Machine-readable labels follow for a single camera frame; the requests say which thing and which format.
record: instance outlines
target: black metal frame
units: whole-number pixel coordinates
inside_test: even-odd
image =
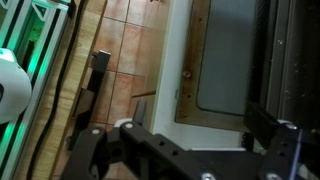
[[[249,100],[273,117],[320,128],[320,3],[258,0]]]
[[[292,124],[278,123],[257,104],[248,104],[245,123],[268,149],[265,156],[248,151],[185,151],[139,125],[140,118],[145,117],[145,107],[145,102],[140,102],[135,115],[139,119],[109,133],[101,128],[84,130],[61,179],[102,179],[109,164],[116,162],[123,162],[142,180],[294,180],[301,179],[296,175],[298,163],[305,163],[320,177],[319,136]]]

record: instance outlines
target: glass panel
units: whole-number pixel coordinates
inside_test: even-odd
[[[26,31],[21,39],[20,47],[17,53],[18,62],[21,67],[27,71],[35,69],[37,60],[31,60],[32,54],[35,53],[37,41],[40,38],[45,22],[40,20],[37,13],[32,8],[31,15],[26,25]]]
[[[6,17],[7,10],[0,6],[0,27],[2,26],[2,23],[4,21],[4,18]]]
[[[201,109],[244,114],[255,7],[255,1],[212,1],[197,96]]]

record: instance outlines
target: machine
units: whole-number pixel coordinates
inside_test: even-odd
[[[14,53],[0,48],[0,124],[18,118],[31,99],[31,82]]]
[[[109,165],[123,162],[141,180],[302,180],[301,164],[320,177],[320,131],[279,123],[256,103],[248,103],[245,124],[267,150],[183,150],[166,137],[142,127],[146,102],[140,101],[132,122],[106,133],[88,128],[78,137],[62,180],[103,179]]]

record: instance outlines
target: black metal bracket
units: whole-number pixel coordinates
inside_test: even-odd
[[[268,148],[272,137],[280,126],[278,121],[256,103],[248,103],[244,124],[264,148]]]
[[[138,103],[132,122],[107,134],[100,128],[83,131],[62,179],[102,179],[109,164],[116,162],[123,162],[141,180],[297,180],[301,179],[296,175],[298,163],[306,162],[309,170],[320,177],[320,142],[295,126],[278,125],[266,156],[248,151],[185,151],[166,137],[152,135],[141,127],[136,118],[144,118],[144,105]],[[261,116],[264,111],[259,112],[255,104],[247,112],[255,114],[249,117],[249,124],[251,117],[265,118]],[[269,135],[259,136],[263,141],[266,138]]]
[[[68,150],[73,149],[81,131],[85,130],[89,125],[91,115],[93,113],[94,105],[99,94],[99,90],[102,84],[102,80],[103,80],[110,56],[111,56],[110,53],[107,53],[104,51],[99,51],[99,53],[94,55],[95,65],[92,70],[88,87],[87,89],[82,89],[80,93],[81,97],[86,97],[87,99],[89,98],[89,100],[86,101],[85,99],[79,98],[75,108],[76,109],[75,112],[81,111],[79,110],[79,108],[82,106],[82,104],[87,105],[88,109],[85,110],[84,112],[80,112],[77,116],[73,133],[71,137],[69,137]]]

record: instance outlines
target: green light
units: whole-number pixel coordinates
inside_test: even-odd
[[[19,126],[19,130],[18,130],[17,137],[16,137],[15,141],[23,142],[23,137],[26,134],[26,131],[27,131],[27,126],[24,123],[21,123]]]
[[[11,51],[6,50],[6,49],[0,49],[0,59],[14,62],[14,56],[11,53]]]
[[[10,138],[12,136],[12,133],[13,133],[14,126],[15,126],[14,123],[10,123],[10,124],[7,125],[6,131],[5,131],[4,135],[3,135],[3,138],[2,138],[1,142],[10,140]]]
[[[38,58],[36,58],[36,57],[39,57],[39,52],[34,52],[32,54],[32,59],[31,59],[30,64],[28,66],[28,71],[29,72],[33,73],[36,70],[36,67],[37,67],[37,64],[38,64]]]
[[[39,76],[44,76],[45,75],[45,72],[47,72],[47,67],[45,67],[47,63],[43,63],[41,68],[40,68],[40,71],[39,71]]]

